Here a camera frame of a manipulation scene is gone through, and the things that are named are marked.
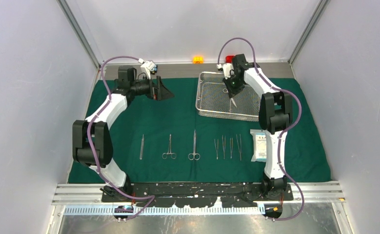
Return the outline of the steel surgical forceps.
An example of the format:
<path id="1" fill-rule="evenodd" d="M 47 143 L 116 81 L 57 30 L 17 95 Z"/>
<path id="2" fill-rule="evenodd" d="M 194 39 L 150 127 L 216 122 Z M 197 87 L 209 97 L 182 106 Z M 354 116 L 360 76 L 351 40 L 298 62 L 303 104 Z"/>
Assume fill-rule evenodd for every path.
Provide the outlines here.
<path id="1" fill-rule="evenodd" d="M 213 142 L 214 142 L 215 151 L 216 151 L 216 160 L 218 160 L 219 159 L 219 145 L 220 145 L 220 143 L 219 143 L 218 139 L 214 139 Z"/>

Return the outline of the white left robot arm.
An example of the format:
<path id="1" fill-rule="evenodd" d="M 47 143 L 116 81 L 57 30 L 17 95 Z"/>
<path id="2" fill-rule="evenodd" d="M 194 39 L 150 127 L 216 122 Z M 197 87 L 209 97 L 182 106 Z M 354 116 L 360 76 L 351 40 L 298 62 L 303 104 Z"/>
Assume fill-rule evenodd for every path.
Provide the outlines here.
<path id="1" fill-rule="evenodd" d="M 118 77 L 104 103 L 89 117 L 76 120 L 72 125 L 72 156 L 74 161 L 90 168 L 113 184 L 114 196 L 121 202 L 132 197 L 129 176 L 113 158 L 110 128 L 118 116 L 127 109 L 136 96 L 161 101 L 174 97 L 163 84 L 161 77 L 152 81 L 152 71 L 143 71 L 143 78 L 133 66 L 118 67 Z"/>

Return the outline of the green surgical drape cloth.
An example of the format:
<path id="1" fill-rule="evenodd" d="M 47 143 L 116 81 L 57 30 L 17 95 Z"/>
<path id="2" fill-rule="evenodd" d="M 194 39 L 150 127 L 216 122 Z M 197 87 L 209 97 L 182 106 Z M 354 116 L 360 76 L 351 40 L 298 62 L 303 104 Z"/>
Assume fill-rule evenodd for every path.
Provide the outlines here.
<path id="1" fill-rule="evenodd" d="M 136 97 L 110 128 L 113 158 L 132 182 L 260 182 L 264 163 L 252 162 L 251 129 L 257 122 L 200 116 L 195 108 L 196 78 L 165 79 L 164 84 L 174 98 L 155 101 L 146 96 Z M 276 78 L 274 83 L 293 92 L 300 100 L 294 111 L 302 111 L 299 123 L 287 133 L 285 169 L 297 182 L 327 182 L 331 170 L 319 132 L 300 85 L 292 78 Z M 197 132 L 199 160 L 189 160 L 193 151 L 193 134 Z M 140 144 L 144 134 L 143 159 Z M 162 159 L 167 152 L 169 135 L 176 159 Z M 241 134 L 242 160 L 236 142 Z M 226 136 L 223 159 L 222 135 Z M 234 139 L 233 158 L 230 158 L 230 138 Z M 219 159 L 216 160 L 214 139 L 219 140 Z"/>

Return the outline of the white sterile packet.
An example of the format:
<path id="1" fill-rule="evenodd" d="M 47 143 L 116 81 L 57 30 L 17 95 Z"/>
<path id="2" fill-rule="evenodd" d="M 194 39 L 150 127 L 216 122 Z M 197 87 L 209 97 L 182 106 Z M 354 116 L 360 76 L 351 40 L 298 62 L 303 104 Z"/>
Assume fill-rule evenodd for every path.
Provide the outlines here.
<path id="1" fill-rule="evenodd" d="M 250 134 L 253 138 L 252 162 L 266 162 L 267 146 L 266 134 L 263 130 L 251 129 Z"/>

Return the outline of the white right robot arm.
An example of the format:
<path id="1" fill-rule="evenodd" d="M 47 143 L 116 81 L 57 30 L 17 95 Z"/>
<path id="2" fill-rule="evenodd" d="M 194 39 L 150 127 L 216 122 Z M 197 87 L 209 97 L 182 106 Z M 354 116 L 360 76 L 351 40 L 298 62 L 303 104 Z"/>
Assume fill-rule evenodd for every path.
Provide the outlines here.
<path id="1" fill-rule="evenodd" d="M 276 86 L 255 62 L 247 62 L 244 54 L 235 55 L 231 63 L 217 64 L 224 74 L 223 82 L 232 98 L 246 85 L 260 96 L 258 120 L 266 136 L 266 163 L 260 184 L 261 194 L 274 200 L 287 188 L 284 148 L 287 129 L 293 122 L 293 98 Z"/>

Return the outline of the steel ring-handled hemostat clamp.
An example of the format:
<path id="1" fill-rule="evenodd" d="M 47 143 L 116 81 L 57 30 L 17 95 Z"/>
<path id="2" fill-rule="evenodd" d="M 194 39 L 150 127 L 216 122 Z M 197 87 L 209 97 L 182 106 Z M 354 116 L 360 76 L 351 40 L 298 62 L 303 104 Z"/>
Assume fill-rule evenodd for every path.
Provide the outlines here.
<path id="1" fill-rule="evenodd" d="M 161 157 L 162 159 L 167 159 L 168 157 L 170 157 L 171 159 L 177 158 L 177 154 L 172 152 L 172 135 L 171 134 L 169 135 L 169 144 L 168 144 L 167 152 L 163 153 Z"/>

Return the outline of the metal mesh instrument tray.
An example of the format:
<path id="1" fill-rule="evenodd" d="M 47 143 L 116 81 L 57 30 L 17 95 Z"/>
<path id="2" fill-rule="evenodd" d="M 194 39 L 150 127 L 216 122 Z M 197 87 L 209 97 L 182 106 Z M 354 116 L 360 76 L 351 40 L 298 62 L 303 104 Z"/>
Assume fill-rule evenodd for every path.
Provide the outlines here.
<path id="1" fill-rule="evenodd" d="M 222 79 L 224 75 L 216 72 L 201 72 L 198 79 L 196 109 L 199 115 L 242 121 L 258 122 L 260 97 L 249 85 L 233 98 L 237 107 L 231 103 Z"/>

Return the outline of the steel needle holder clamp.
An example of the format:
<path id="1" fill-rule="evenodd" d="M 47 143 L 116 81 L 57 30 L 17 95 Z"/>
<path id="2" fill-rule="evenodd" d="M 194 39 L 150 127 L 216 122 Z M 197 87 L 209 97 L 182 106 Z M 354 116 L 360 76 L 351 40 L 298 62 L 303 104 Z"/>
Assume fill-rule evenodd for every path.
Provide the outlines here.
<path id="1" fill-rule="evenodd" d="M 230 144 L 230 158 L 232 159 L 233 158 L 233 150 L 234 150 L 234 139 L 232 137 L 229 140 L 229 144 Z"/>

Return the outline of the long steel probe rod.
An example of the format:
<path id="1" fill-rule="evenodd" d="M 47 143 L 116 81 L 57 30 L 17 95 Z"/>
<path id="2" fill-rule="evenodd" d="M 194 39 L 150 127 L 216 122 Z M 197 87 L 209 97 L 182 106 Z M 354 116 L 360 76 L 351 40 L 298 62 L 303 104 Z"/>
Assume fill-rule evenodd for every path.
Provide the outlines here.
<path id="1" fill-rule="evenodd" d="M 145 137 L 144 137 L 144 134 L 143 134 L 142 138 L 141 138 L 141 144 L 140 144 L 140 156 L 139 156 L 140 160 L 143 159 L 144 141 L 145 141 Z"/>

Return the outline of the small steel scissors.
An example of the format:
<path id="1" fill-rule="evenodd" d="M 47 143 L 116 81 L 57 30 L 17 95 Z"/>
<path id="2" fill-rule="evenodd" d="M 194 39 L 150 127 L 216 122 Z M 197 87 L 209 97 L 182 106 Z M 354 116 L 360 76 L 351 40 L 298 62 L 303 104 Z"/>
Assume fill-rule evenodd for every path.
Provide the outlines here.
<path id="1" fill-rule="evenodd" d="M 229 98 L 230 98 L 230 101 L 231 103 L 234 105 L 234 107 L 237 107 L 236 103 L 235 103 L 235 100 L 233 98 L 233 95 L 231 93 L 228 94 L 229 95 Z"/>

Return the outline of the steel ring-handled scissors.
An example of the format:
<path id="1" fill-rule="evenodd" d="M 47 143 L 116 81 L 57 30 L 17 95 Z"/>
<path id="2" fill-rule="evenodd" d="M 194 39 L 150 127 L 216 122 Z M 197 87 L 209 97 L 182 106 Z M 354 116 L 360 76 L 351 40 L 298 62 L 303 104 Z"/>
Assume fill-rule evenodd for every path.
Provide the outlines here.
<path id="1" fill-rule="evenodd" d="M 200 154 L 197 153 L 197 132 L 194 130 L 193 134 L 193 151 L 188 154 L 188 159 L 189 160 L 199 160 L 200 159 Z"/>

